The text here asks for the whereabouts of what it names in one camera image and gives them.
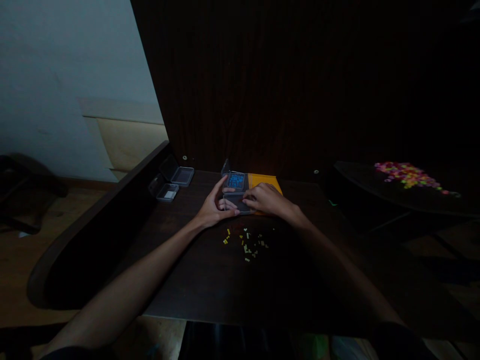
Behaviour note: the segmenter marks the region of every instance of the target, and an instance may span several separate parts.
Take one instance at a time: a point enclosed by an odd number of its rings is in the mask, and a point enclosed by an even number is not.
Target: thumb
[[[226,211],[220,211],[220,219],[228,219],[228,218],[233,218],[234,216],[240,215],[240,210],[238,209],[231,209],[231,210],[226,210]]]

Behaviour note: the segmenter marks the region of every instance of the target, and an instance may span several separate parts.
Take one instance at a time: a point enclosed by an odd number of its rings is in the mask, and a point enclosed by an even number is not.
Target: blue puzzle pieces
[[[245,174],[231,173],[228,180],[228,187],[234,189],[243,189]]]

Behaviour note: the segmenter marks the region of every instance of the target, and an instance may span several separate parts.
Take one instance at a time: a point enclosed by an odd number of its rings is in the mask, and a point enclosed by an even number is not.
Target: small plastic container
[[[193,167],[179,166],[173,155],[169,155],[160,165],[160,172],[167,181],[177,184],[181,187],[190,185],[194,177],[195,169]]]
[[[250,174],[230,170],[229,160],[225,160],[221,169],[221,176],[228,175],[223,183],[222,191],[224,194],[238,193],[243,194],[250,188]]]
[[[165,184],[155,198],[164,203],[171,203],[178,192],[179,186],[177,184]]]
[[[232,205],[235,205],[238,210],[240,210],[241,215],[249,215],[255,212],[254,209],[248,207],[242,202],[244,199],[244,194],[242,193],[226,193],[223,194],[223,200],[225,204],[225,210],[235,209]]]
[[[171,203],[179,191],[179,186],[165,183],[163,175],[159,173],[148,185],[148,191],[158,201]]]

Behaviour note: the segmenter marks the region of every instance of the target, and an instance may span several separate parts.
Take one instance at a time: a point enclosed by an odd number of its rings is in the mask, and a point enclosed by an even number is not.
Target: clear plastic case
[[[193,167],[179,166],[173,155],[169,155],[160,165],[160,172],[167,181],[177,184],[181,187],[190,185],[194,177],[195,169]]]
[[[234,204],[238,210],[240,210],[240,214],[253,214],[255,210],[242,202],[245,192],[250,189],[252,184],[251,174],[232,171],[230,169],[230,162],[226,159],[221,169],[221,175],[222,177],[228,175],[222,187],[223,199],[228,202],[225,209],[234,209],[232,206],[228,206],[228,204]]]
[[[235,209],[235,206],[240,210],[241,215],[249,215],[255,212],[254,209],[245,205],[242,200],[244,199],[243,193],[226,193],[223,194],[223,200],[225,204],[225,210]]]
[[[165,184],[155,198],[161,202],[171,203],[178,192],[179,186],[177,184]]]
[[[179,191],[179,186],[165,183],[163,175],[159,173],[148,185],[148,191],[158,201],[171,203]]]

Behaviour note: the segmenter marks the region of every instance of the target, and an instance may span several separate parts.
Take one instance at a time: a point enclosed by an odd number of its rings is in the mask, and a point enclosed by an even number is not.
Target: dark table top
[[[172,203],[159,202],[116,267],[114,276],[188,223],[219,178],[218,173],[197,171],[190,186],[180,188]],[[352,258],[419,335],[476,339],[478,323],[401,245],[389,239],[357,239],[317,184],[281,179],[278,182],[284,196],[298,204]],[[227,228],[232,235],[225,245]],[[252,251],[258,249],[257,257],[250,262],[245,261],[239,238],[239,234],[245,235],[244,228],[252,234],[248,247]],[[254,246],[259,234],[268,249],[258,243]],[[240,216],[201,233],[178,260],[144,314],[347,336],[368,335],[322,283],[293,230],[271,216]]]
[[[388,175],[376,171],[373,164],[361,164],[355,162],[337,161],[335,168],[348,180],[391,203],[408,209],[426,212],[464,217],[480,217],[480,199],[476,182],[468,181],[467,175],[460,175],[457,169],[440,173],[439,180],[446,180],[446,190],[461,192],[461,197],[444,195],[432,187],[414,186],[405,189],[400,181],[385,182]]]

